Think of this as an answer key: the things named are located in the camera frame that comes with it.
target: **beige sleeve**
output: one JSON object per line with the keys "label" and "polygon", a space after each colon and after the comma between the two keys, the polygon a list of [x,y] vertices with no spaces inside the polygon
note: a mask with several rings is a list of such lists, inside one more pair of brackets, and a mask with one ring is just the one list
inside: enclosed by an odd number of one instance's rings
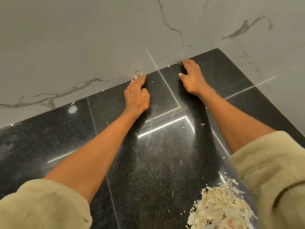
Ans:
{"label": "beige sleeve", "polygon": [[276,131],[230,157],[256,198],[261,228],[305,228],[305,150]]}
{"label": "beige sleeve", "polygon": [[87,200],[47,179],[31,180],[0,201],[0,228],[90,228]]}

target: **marble wall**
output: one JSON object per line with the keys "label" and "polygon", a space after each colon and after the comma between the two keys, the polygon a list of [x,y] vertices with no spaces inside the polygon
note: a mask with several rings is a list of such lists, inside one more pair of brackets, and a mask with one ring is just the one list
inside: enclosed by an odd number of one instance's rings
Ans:
{"label": "marble wall", "polygon": [[217,48],[239,3],[0,0],[0,128]]}
{"label": "marble wall", "polygon": [[305,135],[305,0],[242,0],[219,48]]}

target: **light spot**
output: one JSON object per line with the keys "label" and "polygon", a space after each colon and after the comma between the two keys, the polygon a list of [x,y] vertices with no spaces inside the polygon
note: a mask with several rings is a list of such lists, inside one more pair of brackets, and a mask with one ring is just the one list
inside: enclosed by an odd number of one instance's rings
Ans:
{"label": "light spot", "polygon": [[70,114],[73,114],[73,113],[76,113],[77,111],[77,107],[75,105],[72,105],[69,109],[68,109],[68,112]]}

